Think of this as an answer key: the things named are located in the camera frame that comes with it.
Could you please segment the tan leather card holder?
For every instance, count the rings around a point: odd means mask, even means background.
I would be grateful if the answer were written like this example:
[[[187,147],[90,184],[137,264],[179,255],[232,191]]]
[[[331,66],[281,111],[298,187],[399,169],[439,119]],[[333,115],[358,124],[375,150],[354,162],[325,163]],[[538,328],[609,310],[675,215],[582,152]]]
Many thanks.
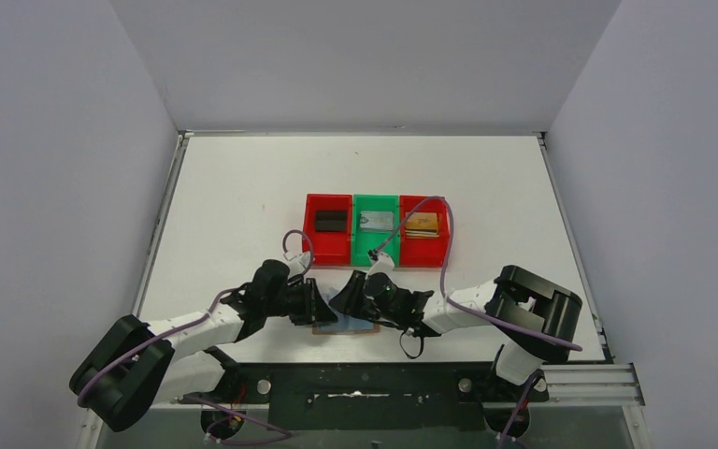
[[[316,325],[312,329],[313,335],[347,336],[380,332],[380,327],[377,324],[336,312],[333,308],[331,310],[336,314],[337,321],[331,324]]]

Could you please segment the red bin with black card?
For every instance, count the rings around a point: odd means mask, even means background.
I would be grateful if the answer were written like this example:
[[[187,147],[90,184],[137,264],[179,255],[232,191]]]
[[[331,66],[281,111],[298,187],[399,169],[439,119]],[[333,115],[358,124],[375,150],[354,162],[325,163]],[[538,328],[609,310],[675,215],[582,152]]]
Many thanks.
[[[345,233],[316,233],[316,210],[346,210],[348,228]],[[312,251],[317,267],[349,266],[351,264],[352,196],[307,194],[303,230],[309,241],[302,239],[304,249]]]

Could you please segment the green plastic bin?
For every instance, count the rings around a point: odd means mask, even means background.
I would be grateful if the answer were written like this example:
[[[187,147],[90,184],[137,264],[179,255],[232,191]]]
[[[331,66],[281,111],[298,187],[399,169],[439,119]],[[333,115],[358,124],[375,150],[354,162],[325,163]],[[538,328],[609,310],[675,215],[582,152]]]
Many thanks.
[[[395,215],[395,228],[399,225],[400,210],[397,196],[354,195],[352,198],[351,265],[369,267],[372,264],[369,252],[376,250],[391,232],[362,232],[358,218],[361,210],[389,210]]]

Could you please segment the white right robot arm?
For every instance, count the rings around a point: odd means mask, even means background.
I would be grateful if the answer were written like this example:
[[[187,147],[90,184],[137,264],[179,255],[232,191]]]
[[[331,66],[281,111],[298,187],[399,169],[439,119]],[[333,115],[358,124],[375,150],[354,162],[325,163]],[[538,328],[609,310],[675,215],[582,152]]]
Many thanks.
[[[495,358],[494,374],[523,385],[545,363],[564,363],[581,346],[574,342],[582,311],[575,293],[515,266],[478,286],[414,291],[385,272],[356,271],[329,302],[336,311],[425,340],[457,329],[494,326],[508,338]]]

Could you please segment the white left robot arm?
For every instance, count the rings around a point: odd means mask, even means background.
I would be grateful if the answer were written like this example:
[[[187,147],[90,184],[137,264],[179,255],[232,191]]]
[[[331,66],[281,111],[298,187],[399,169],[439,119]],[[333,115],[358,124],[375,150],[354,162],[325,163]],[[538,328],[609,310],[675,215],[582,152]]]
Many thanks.
[[[113,431],[126,430],[156,403],[229,388],[237,362],[222,345],[254,335],[270,317],[295,326],[338,320],[314,279],[268,259],[250,281],[222,290],[202,311],[150,322],[121,317],[75,370],[69,388],[81,408]]]

